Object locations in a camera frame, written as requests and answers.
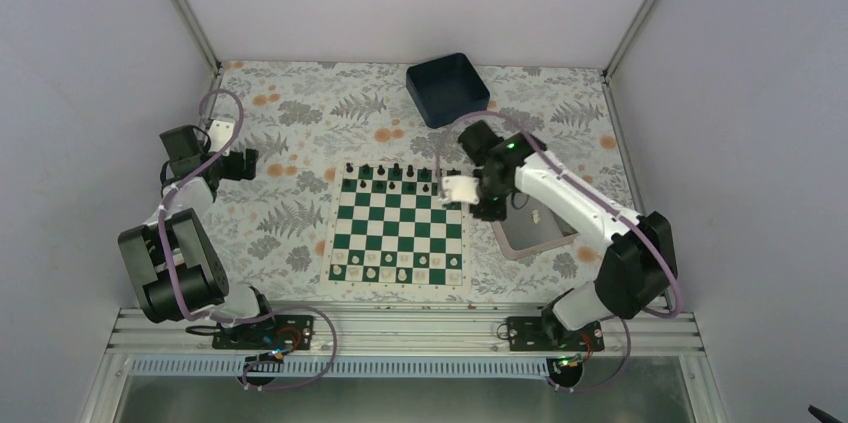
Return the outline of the metal tray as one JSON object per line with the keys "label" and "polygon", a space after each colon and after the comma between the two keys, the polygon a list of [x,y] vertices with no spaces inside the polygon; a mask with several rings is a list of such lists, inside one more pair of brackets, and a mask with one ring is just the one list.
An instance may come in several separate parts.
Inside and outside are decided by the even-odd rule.
{"label": "metal tray", "polygon": [[506,204],[506,219],[492,223],[507,260],[517,261],[572,243],[577,231],[538,200],[521,196]]}

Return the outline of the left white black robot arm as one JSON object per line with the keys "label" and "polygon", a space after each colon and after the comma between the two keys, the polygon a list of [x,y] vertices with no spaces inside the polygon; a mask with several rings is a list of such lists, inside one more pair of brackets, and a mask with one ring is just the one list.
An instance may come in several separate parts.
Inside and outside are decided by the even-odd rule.
{"label": "left white black robot arm", "polygon": [[239,324],[239,335],[255,348],[270,345],[278,320],[267,298],[249,285],[232,285],[222,259],[202,226],[202,214],[217,199],[222,181],[251,181],[258,153],[232,151],[235,124],[183,125],[161,133],[167,159],[160,174],[164,199],[141,225],[117,240],[139,307],[153,323],[178,322],[188,313],[214,314],[217,328]]}

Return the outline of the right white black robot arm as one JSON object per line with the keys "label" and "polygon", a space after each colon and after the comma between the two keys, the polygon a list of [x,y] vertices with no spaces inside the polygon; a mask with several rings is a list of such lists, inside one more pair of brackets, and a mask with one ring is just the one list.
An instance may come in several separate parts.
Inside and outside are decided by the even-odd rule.
{"label": "right white black robot arm", "polygon": [[642,215],[603,195],[526,131],[505,139],[477,121],[458,143],[475,167],[463,181],[474,218],[507,221],[516,214],[509,200],[524,194],[604,250],[594,280],[543,307],[541,334],[549,347],[567,349],[589,324],[629,320],[666,290],[682,301],[672,228],[662,214]]}

